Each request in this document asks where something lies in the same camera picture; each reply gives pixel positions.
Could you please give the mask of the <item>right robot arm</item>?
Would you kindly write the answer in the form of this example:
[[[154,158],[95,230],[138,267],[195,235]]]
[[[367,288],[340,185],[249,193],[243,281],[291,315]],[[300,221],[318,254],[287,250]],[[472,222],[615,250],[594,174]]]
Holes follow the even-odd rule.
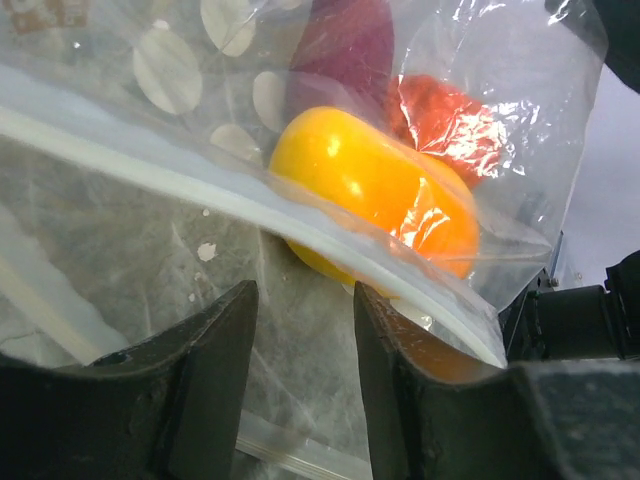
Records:
[[[605,64],[639,91],[639,3],[596,1],[609,40]],[[639,252],[606,269],[603,285],[553,290],[542,270],[499,315],[507,360],[639,358]]]

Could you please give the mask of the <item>polka dot zip bag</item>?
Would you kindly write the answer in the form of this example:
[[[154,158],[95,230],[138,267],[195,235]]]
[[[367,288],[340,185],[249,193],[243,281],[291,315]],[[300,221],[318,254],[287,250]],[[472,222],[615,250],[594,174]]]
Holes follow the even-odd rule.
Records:
[[[5,1],[1,351],[71,371],[250,280],[234,457],[367,479],[353,282],[503,367],[498,313],[551,259],[606,35],[590,1]],[[330,114],[410,153],[427,76],[468,99],[383,175],[390,225],[277,171]]]

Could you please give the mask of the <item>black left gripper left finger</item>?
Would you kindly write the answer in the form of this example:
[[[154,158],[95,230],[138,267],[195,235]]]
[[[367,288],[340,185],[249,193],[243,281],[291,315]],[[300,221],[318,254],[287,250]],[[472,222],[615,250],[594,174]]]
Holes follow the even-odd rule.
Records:
[[[5,479],[226,479],[259,293],[238,283],[164,332],[84,367],[1,359]]]

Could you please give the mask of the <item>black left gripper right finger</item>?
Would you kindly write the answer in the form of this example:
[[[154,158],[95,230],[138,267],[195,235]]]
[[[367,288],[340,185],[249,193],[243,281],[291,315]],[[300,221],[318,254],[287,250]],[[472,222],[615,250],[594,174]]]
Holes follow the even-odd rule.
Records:
[[[376,479],[635,479],[639,366],[518,362],[451,347],[357,284],[354,325]]]

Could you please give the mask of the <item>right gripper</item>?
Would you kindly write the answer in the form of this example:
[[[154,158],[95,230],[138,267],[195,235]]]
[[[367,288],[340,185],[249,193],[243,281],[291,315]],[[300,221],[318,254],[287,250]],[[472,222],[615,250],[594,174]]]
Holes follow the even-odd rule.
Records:
[[[639,2],[617,0],[544,2],[567,27],[634,92],[639,92]]]

